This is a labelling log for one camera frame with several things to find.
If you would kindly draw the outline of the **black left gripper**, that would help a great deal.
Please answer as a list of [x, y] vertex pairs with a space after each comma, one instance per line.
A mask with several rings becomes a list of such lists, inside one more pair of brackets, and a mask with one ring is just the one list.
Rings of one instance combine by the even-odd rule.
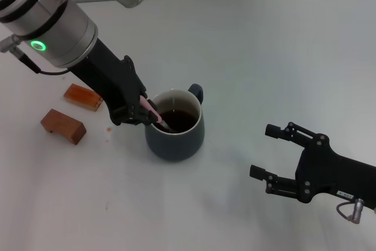
[[106, 103], [115, 125], [151, 125], [157, 122], [154, 103], [135, 71], [129, 56], [122, 60], [98, 39], [79, 63], [69, 68]]

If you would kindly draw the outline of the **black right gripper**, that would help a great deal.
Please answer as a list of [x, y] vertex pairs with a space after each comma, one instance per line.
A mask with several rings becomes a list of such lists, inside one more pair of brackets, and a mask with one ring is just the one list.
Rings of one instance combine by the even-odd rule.
[[293, 122], [285, 128], [268, 124], [265, 135], [304, 148], [295, 179], [250, 166], [251, 178], [266, 181], [267, 194], [309, 203], [315, 195], [327, 193], [350, 202], [362, 199], [365, 207], [375, 209], [375, 166], [335, 153], [328, 136], [316, 134]]

